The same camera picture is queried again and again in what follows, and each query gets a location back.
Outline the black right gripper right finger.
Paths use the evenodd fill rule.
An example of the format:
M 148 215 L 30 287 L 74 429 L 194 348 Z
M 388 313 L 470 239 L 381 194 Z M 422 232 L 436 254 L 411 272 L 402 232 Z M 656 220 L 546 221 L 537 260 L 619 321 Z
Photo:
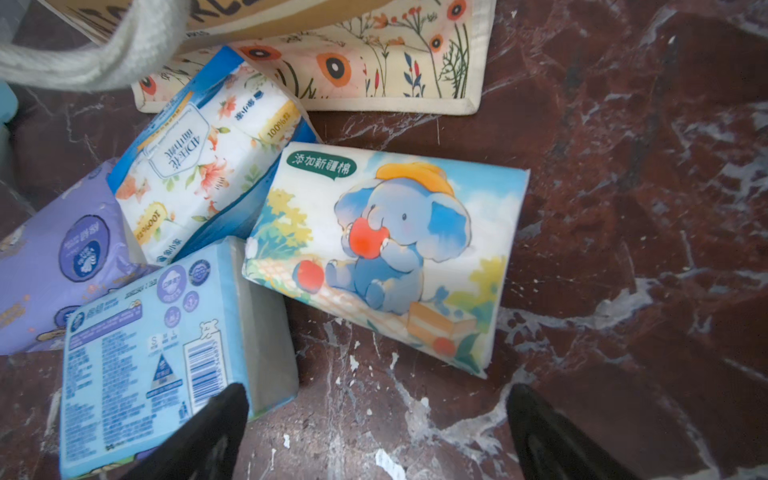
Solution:
M 526 479 L 637 477 L 528 385 L 512 386 L 506 412 Z

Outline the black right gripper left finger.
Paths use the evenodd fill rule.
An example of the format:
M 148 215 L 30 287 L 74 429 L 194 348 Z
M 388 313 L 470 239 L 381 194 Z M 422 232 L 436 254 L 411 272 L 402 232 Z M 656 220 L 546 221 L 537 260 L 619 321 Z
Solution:
M 228 385 L 123 477 L 138 480 L 231 479 L 248 413 L 244 385 Z

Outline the light blue tissue pack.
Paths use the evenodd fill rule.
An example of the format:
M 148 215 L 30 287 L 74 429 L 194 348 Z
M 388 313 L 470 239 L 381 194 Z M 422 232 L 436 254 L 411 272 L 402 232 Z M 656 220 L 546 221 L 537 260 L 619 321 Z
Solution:
M 296 397 L 284 300 L 243 276 L 244 253 L 242 239 L 221 239 L 70 315 L 63 478 L 146 456 L 230 384 L 253 419 Z

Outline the purple tissue pack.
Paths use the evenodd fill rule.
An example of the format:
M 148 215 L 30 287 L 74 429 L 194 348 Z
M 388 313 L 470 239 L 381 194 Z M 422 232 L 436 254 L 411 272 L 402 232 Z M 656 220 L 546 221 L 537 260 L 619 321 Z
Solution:
M 57 350 L 69 317 L 152 272 L 105 162 L 1 242 L 1 352 Z

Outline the cream floral canvas bag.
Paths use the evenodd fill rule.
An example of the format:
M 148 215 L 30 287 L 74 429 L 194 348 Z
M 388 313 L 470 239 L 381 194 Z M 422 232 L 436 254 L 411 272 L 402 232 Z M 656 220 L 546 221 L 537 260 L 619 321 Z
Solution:
M 38 88 L 131 87 L 161 110 L 228 47 L 311 111 L 464 116 L 481 102 L 492 1 L 50 1 L 75 50 L 1 37 L 1 77 Z

